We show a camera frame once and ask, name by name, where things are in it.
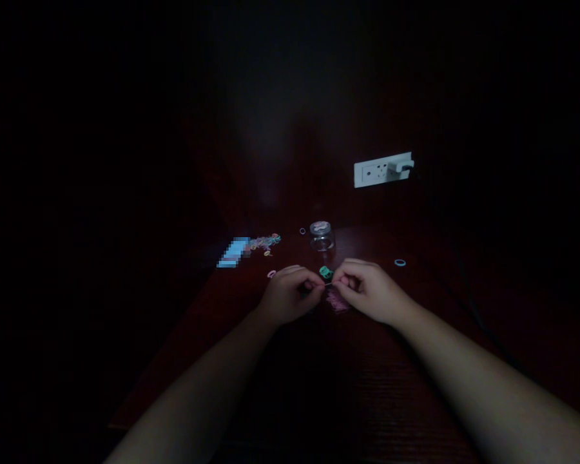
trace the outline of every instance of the white outlet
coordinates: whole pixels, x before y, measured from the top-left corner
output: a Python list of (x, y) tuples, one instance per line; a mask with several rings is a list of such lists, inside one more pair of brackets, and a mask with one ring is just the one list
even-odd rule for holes
[(411, 151), (402, 153), (401, 155), (355, 163), (354, 188), (407, 179), (409, 171), (403, 170), (406, 166), (410, 168), (414, 166)]

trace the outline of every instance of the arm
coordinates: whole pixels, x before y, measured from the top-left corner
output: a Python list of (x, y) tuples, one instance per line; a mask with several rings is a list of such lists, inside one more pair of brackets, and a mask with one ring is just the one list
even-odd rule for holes
[[(313, 290), (301, 300), (296, 289), (304, 282)], [(323, 292), (323, 280), (304, 267), (279, 271), (258, 307), (170, 385), (106, 463), (208, 462), (268, 341), (318, 304)]]
[(580, 414), (419, 306), (377, 264), (347, 259), (333, 285), (399, 330), (491, 463), (580, 462)]

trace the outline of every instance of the small glass jar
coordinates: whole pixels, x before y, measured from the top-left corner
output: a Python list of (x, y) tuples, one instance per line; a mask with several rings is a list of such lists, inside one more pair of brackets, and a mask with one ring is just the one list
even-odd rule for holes
[(309, 244), (316, 251), (327, 251), (335, 246), (335, 234), (326, 221), (314, 222), (309, 226), (311, 241)]

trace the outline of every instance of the hand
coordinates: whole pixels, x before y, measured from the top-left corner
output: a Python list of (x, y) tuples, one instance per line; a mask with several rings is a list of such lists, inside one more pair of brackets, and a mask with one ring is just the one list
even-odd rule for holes
[(344, 299), (378, 322), (397, 326), (416, 303), (375, 263), (346, 258), (333, 275)]
[[(303, 284), (312, 290), (301, 300), (298, 288)], [(323, 292), (324, 281), (319, 275), (302, 266), (289, 266), (271, 279), (256, 311), (276, 325), (287, 324), (315, 307)]]

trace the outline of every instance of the black cable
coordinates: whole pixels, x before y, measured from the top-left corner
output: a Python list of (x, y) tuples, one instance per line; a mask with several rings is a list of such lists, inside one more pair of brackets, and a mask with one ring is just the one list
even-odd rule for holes
[[(427, 185), (427, 182), (425, 182), (423, 180), (423, 178), (418, 173), (416, 168), (414, 168), (413, 171), (415, 172), (417, 179), (421, 182), (421, 185), (423, 186), (423, 190), (425, 192), (425, 196), (427, 197), (427, 200), (429, 201), (431, 208), (436, 213), (436, 216), (440, 220), (441, 225), (444, 229), (445, 225), (446, 225), (444, 212), (438, 207), (436, 201), (434, 200), (434, 196), (432, 195), (432, 193)], [(456, 259), (458, 261), (459, 273), (460, 273), (460, 276), (462, 278), (462, 282), (464, 283), (467, 298), (469, 301), (469, 307), (470, 307), (470, 310), (472, 311), (472, 316), (473, 316), (475, 323), (479, 326), (479, 328), (483, 331), (483, 333), (486, 334), (486, 336), (494, 344), (496, 349), (503, 355), (505, 361), (511, 367), (513, 367), (515, 370), (520, 372), (522, 375), (525, 375), (526, 377), (529, 377), (532, 379), (531, 375), (529, 375), (529, 373), (526, 372), (526, 370), (522, 367), (520, 362), (507, 350), (507, 348), (505, 348), (505, 346), (500, 342), (498, 337), (485, 325), (485, 322), (483, 321), (483, 317), (481, 317), (481, 313), (479, 312), (479, 308), (477, 307), (477, 305), (475, 303), (475, 299), (472, 296), (472, 291), (470, 290), (469, 277), (468, 277), (468, 274), (466, 274), (466, 267), (464, 266), (464, 261), (462, 261), (462, 256), (459, 252), (458, 246), (456, 245), (455, 240), (452, 237), (450, 237), (449, 234), (445, 234), (445, 236), (449, 239), (449, 241), (451, 243), (451, 248), (453, 248), (453, 252), (454, 252)]]

